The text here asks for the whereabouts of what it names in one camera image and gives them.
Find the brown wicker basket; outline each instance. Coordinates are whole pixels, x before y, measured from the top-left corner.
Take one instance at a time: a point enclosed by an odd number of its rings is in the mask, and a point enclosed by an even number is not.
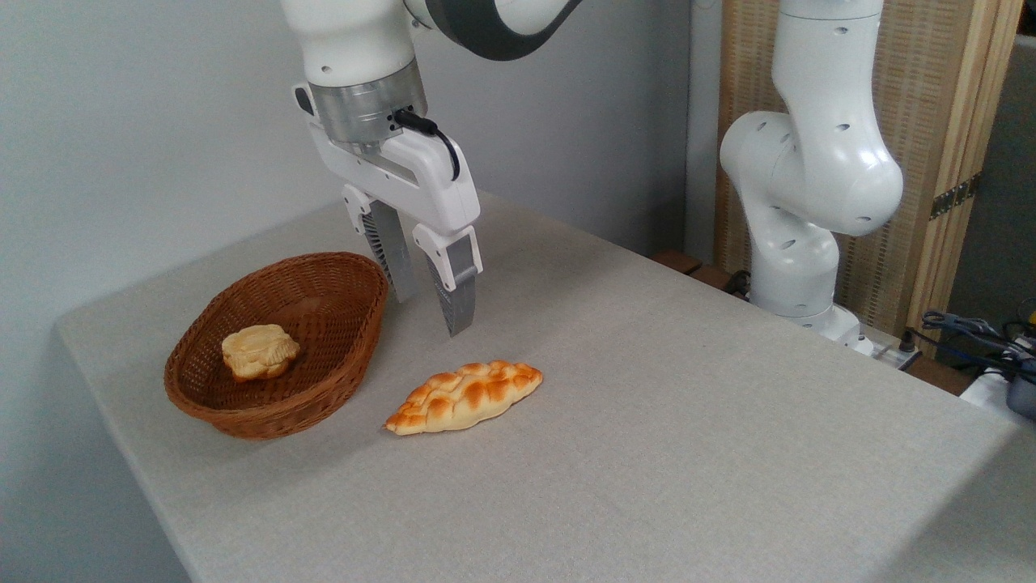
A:
[[[223,290],[166,362],[166,393],[181,411],[242,439],[284,437],[327,418],[352,397],[381,331],[388,282],[352,253],[313,253],[249,273]],[[278,324],[301,347],[277,379],[235,383],[222,343]]]

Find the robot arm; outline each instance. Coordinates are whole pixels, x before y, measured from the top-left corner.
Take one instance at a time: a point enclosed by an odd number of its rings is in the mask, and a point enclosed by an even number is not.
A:
[[[773,79],[789,114],[746,114],[720,148],[748,220],[752,303],[864,353],[834,305],[831,231],[872,232],[902,194],[871,96],[881,13],[882,0],[781,0]]]
[[[508,61],[539,49],[582,0],[406,0],[429,28],[480,57]]]
[[[324,164],[346,181],[356,232],[367,236],[398,300],[416,291],[399,220],[418,221],[451,336],[474,315],[482,259],[479,199],[460,147],[425,115],[411,31],[438,29],[495,60],[542,46],[580,0],[282,0],[303,48],[294,88]]]

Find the bread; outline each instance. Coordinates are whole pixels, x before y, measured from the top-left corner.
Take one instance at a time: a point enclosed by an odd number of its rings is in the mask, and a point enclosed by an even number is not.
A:
[[[502,414],[542,382],[543,374],[523,363],[465,365],[414,389],[384,429],[399,436],[466,430]]]
[[[298,343],[276,324],[250,326],[223,341],[223,362],[238,383],[280,377],[298,352]]]

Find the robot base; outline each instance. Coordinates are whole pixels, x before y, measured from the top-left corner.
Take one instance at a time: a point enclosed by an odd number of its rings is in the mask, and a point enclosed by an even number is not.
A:
[[[871,356],[874,352],[874,344],[864,336],[860,319],[841,307],[832,304],[816,316],[785,319],[860,354]]]

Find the metal hinge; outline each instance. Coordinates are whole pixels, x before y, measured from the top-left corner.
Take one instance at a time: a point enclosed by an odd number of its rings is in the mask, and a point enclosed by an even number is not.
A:
[[[975,196],[975,193],[978,191],[978,183],[981,177],[982,172],[979,172],[963,182],[937,196],[936,199],[931,201],[931,214],[928,218],[931,220],[945,214],[952,210],[954,206],[960,206],[965,203],[965,200]]]

